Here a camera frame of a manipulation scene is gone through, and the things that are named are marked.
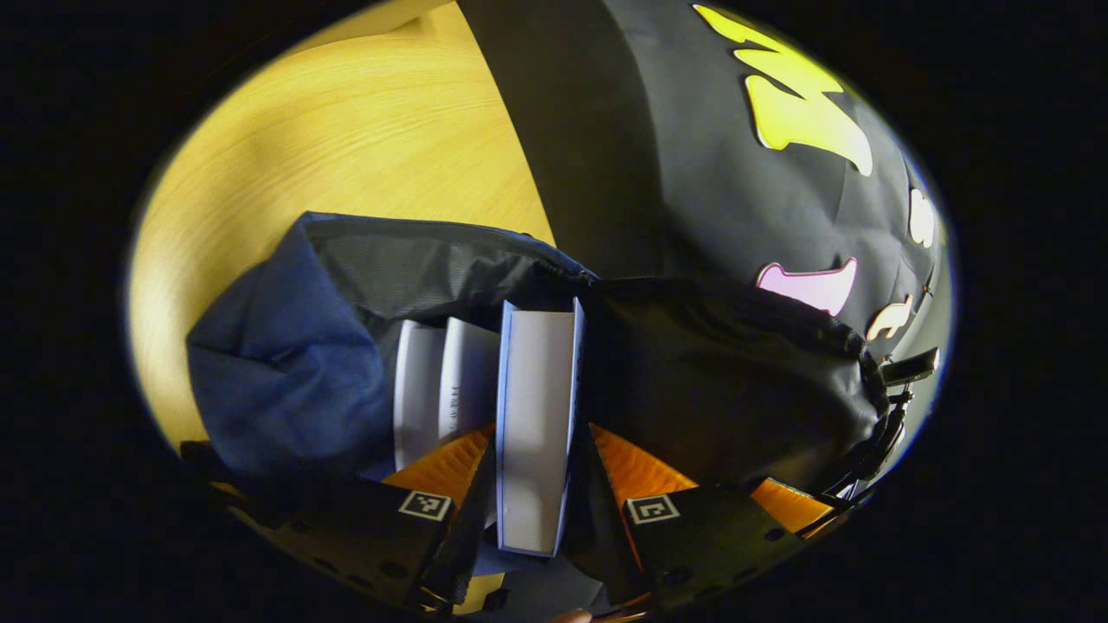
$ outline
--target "dark background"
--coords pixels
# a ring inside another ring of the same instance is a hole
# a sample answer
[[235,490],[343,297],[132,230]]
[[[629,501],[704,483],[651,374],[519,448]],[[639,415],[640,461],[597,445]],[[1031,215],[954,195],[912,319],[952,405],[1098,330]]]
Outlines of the dark background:
[[[348,0],[8,4],[0,124],[13,381],[4,619],[384,615],[215,510],[143,411],[121,335],[147,176],[234,83]],[[914,145],[958,236],[945,391],[872,503],[689,620],[1061,621],[1098,599],[1104,110],[1091,6],[729,2]]]

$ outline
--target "screw hole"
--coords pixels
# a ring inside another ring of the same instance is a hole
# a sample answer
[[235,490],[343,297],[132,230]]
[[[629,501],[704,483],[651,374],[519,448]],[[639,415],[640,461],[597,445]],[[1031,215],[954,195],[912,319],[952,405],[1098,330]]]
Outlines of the screw hole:
[[373,584],[369,580],[362,578],[361,575],[347,575],[347,580],[353,582],[355,584],[358,584],[359,586],[368,591],[373,590]]
[[757,566],[750,566],[750,568],[743,569],[742,571],[740,571],[740,572],[738,572],[738,573],[735,574],[735,580],[733,581],[736,583],[739,583],[739,582],[746,580],[747,578],[750,578],[755,573],[758,573],[758,568]]
[[337,573],[338,572],[338,569],[335,569],[334,564],[327,562],[326,560],[324,560],[321,558],[317,558],[317,559],[315,559],[315,561],[316,561],[316,564],[318,564],[319,566],[322,566],[324,569],[326,569],[327,571],[330,571],[331,573]]
[[661,574],[661,581],[667,586],[679,586],[693,578],[693,571],[687,566],[675,566]]
[[404,575],[408,575],[408,570],[404,569],[404,565],[392,562],[391,560],[382,562],[380,569],[381,573],[383,573],[386,578],[391,578],[393,580],[400,580]]
[[698,600],[706,600],[708,598],[712,598],[712,596],[718,595],[720,592],[722,592],[722,590],[724,590],[722,586],[708,586],[707,589],[705,589],[705,590],[700,591],[699,593],[697,593],[696,594],[696,599],[698,599]]

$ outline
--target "orange foam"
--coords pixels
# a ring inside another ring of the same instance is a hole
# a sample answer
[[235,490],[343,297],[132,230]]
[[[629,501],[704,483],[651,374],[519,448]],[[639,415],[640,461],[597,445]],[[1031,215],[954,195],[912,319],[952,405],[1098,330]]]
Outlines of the orange foam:
[[489,440],[492,439],[492,431],[493,426],[490,425],[445,443],[386,478],[383,482],[403,489],[448,496],[454,501],[454,507],[460,508],[481,463],[481,457],[489,447]]
[[[808,493],[797,491],[772,478],[763,480],[750,497],[789,532],[797,532],[811,525],[834,510]],[[819,529],[813,530],[806,538],[818,531]]]
[[646,498],[697,487],[691,479],[623,437],[594,423],[593,439],[622,509],[628,498]]

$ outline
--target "white book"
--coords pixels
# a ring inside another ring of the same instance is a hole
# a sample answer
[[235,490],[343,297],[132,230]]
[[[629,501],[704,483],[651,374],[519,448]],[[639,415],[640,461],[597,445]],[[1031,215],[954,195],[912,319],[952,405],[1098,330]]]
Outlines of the white book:
[[496,412],[500,549],[553,556],[562,539],[584,313],[504,304]]
[[439,447],[439,386],[447,330],[414,320],[400,326],[392,401],[397,471]]
[[496,420],[500,335],[458,318],[447,320],[439,384],[439,443]]

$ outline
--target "blue fabric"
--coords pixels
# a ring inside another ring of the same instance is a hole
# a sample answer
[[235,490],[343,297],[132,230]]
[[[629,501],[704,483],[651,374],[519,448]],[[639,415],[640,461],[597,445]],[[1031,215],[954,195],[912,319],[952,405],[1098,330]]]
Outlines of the blue fabric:
[[201,419],[238,476],[310,486],[394,471],[380,354],[302,222],[188,335]]

